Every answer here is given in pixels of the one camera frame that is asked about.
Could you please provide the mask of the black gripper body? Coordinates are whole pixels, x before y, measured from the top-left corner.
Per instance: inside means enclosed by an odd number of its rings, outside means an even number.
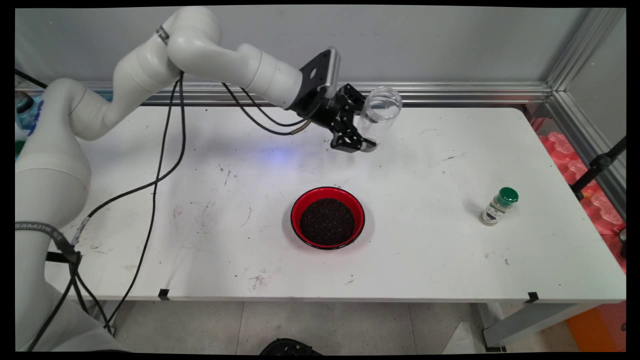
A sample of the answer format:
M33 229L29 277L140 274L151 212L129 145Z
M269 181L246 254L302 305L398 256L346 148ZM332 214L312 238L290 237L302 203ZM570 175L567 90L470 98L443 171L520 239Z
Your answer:
M299 133L311 123L330 130L333 133L346 132L346 123L342 111L346 105L346 91L339 89L334 96L327 98L324 90L312 90L298 95L290 105L290 111L302 118L302 126L294 133Z

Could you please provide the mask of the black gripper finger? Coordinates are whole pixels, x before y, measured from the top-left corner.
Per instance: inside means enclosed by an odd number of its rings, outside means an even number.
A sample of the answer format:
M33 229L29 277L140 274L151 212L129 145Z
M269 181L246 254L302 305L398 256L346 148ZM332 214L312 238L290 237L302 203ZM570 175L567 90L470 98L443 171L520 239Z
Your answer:
M352 114L359 116L364 108L366 97L347 83L341 86L337 92L337 106L339 116Z
M352 119L338 119L330 125L333 135L330 141L332 150L346 153L373 152L377 148L377 142L363 137L354 125Z

